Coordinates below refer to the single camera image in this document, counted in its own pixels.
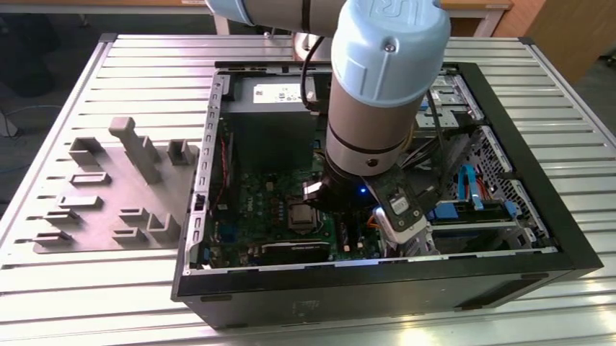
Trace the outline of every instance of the wooden cabinet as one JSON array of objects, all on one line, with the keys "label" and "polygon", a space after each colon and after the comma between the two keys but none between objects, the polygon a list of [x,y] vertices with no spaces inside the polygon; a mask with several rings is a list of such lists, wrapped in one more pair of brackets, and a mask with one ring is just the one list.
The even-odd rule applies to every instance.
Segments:
[{"label": "wooden cabinet", "polygon": [[512,2],[495,37],[531,37],[567,81],[575,83],[616,40],[616,1]]}]

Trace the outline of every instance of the floor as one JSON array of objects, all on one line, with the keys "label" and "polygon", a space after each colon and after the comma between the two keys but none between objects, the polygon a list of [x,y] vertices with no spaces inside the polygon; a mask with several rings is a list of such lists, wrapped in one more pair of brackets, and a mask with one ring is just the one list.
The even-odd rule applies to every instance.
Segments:
[{"label": "floor", "polygon": [[[33,105],[62,106],[65,104],[103,32],[216,33],[214,21],[212,17],[205,16],[91,15],[90,27],[81,27],[82,21],[78,15],[57,14],[50,16],[50,20],[63,43],[61,49],[45,57],[57,79],[57,88],[42,97],[23,99],[0,84],[0,107],[6,113]],[[254,29],[236,25],[232,26],[232,33],[249,34],[254,33]],[[606,126],[616,132],[616,68],[608,68],[603,61],[598,61],[575,89]],[[11,117],[22,133],[15,138],[0,137],[0,216],[46,139],[58,112],[59,109],[53,107],[37,108]]]}]

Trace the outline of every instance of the white sticker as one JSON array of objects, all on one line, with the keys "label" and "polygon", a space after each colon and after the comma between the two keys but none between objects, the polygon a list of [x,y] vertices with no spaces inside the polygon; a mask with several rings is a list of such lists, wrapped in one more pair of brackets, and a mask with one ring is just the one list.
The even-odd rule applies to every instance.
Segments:
[{"label": "white sticker", "polygon": [[258,84],[253,95],[254,103],[301,102],[300,84]]}]

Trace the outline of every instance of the aluminum table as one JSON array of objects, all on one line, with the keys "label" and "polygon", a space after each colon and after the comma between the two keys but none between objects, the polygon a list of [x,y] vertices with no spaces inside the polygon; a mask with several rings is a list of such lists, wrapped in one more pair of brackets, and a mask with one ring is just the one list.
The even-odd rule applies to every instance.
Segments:
[{"label": "aluminum table", "polygon": [[217,332],[170,300],[176,250],[45,254],[34,234],[77,168],[77,137],[115,143],[135,118],[154,141],[202,137],[216,60],[290,60],[289,37],[106,36],[0,222],[0,344],[608,345],[616,342],[616,140],[534,45],[455,38],[480,65],[606,268],[487,311]]}]

